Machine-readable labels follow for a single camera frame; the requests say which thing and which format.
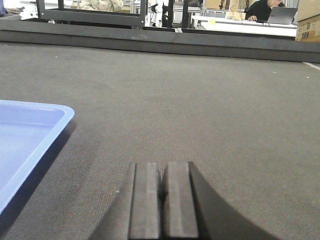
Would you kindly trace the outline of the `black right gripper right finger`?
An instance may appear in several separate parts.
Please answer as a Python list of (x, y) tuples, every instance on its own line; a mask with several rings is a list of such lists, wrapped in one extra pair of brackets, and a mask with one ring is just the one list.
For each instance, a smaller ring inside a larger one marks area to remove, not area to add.
[(166, 240), (275, 240), (231, 207), (193, 162), (169, 162), (163, 175)]

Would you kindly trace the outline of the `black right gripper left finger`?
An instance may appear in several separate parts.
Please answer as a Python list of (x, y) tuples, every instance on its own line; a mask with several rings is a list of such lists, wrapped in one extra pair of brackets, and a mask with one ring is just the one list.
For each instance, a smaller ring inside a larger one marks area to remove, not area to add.
[(91, 240), (159, 240), (160, 174), (156, 163), (133, 163)]

